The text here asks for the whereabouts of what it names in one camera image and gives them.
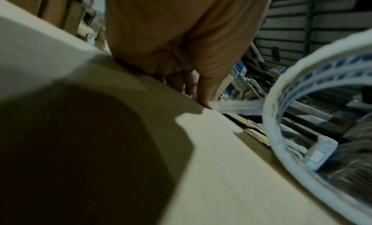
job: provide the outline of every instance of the clear adhesive tape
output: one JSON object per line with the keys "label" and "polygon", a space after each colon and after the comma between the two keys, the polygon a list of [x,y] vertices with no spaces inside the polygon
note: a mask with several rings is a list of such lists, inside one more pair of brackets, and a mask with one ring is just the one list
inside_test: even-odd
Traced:
{"label": "clear adhesive tape", "polygon": [[265,99],[263,126],[275,155],[302,186],[351,222],[370,225],[372,209],[330,185],[288,152],[280,129],[283,113],[297,98],[350,85],[372,86],[372,30],[326,45],[281,75]]}

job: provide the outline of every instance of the skin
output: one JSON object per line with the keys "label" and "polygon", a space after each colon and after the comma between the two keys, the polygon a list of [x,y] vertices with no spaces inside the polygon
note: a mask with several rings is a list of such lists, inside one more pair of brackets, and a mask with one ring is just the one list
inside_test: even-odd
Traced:
{"label": "skin", "polygon": [[113,56],[205,104],[247,51],[271,0],[106,0]]}

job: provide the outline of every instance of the tape roll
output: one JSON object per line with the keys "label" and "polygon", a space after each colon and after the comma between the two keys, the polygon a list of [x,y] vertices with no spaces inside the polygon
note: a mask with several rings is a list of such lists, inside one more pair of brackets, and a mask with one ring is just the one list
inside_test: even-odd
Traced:
{"label": "tape roll", "polygon": [[284,167],[319,200],[360,224],[372,224],[372,209],[335,188],[287,151],[280,122],[297,98],[326,88],[372,86],[372,30],[333,42],[301,59],[279,77],[263,106],[263,125],[275,155]]}

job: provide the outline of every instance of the wooden surface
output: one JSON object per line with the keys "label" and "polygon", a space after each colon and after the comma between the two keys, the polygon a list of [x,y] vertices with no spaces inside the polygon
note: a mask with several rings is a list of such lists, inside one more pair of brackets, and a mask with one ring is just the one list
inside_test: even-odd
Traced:
{"label": "wooden surface", "polygon": [[219,113],[3,0],[0,35],[1,224],[346,223]]}

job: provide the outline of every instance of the human hand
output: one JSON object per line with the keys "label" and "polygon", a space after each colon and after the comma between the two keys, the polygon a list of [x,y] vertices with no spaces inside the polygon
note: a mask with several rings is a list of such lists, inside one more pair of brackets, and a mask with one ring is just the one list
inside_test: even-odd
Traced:
{"label": "human hand", "polygon": [[270,0],[106,0],[113,56],[206,103],[249,48]]}

